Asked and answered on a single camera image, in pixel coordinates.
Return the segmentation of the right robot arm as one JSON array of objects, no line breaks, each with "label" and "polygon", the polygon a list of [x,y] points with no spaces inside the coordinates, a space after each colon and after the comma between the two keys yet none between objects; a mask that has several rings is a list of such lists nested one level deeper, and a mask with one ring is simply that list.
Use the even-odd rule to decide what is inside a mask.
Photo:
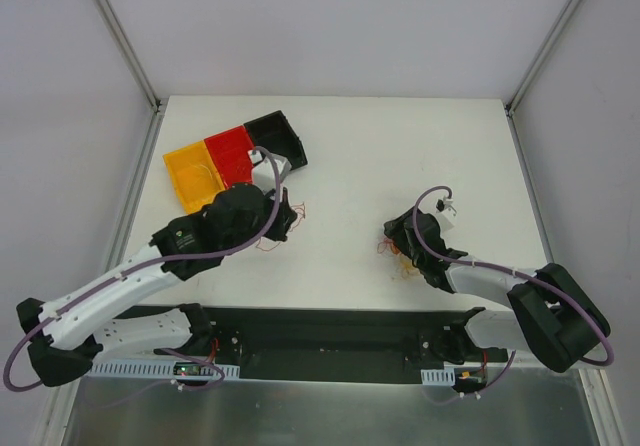
[{"label": "right robot arm", "polygon": [[611,327],[566,268],[549,263],[533,270],[499,270],[447,247],[444,223],[440,213],[407,210],[385,222],[383,234],[430,286],[505,307],[467,314],[461,329],[450,335],[457,358],[473,360],[488,348],[527,351],[558,373],[579,361],[594,366],[612,362],[610,344],[604,345],[603,360],[587,357],[609,337]]}]

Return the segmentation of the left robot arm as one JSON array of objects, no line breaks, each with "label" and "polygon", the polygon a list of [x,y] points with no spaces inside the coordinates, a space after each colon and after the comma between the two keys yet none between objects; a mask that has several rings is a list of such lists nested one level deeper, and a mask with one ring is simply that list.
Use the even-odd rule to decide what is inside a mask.
[{"label": "left robot arm", "polygon": [[297,214],[286,188],[238,183],[199,211],[170,221],[120,265],[55,300],[16,307],[22,347],[39,384],[57,387],[112,357],[183,348],[199,355],[212,328],[201,306],[181,304],[150,319],[120,319],[141,300],[218,267],[261,238],[283,242]]}]

